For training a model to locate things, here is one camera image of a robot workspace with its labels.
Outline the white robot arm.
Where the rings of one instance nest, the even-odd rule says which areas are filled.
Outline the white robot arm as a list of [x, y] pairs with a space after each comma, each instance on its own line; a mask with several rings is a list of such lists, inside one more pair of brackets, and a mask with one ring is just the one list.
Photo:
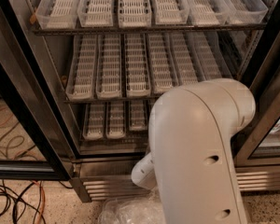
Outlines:
[[247, 224], [231, 138], [253, 119], [247, 86], [229, 78], [182, 85], [150, 111], [150, 152], [133, 168], [139, 187], [159, 188], [166, 224]]

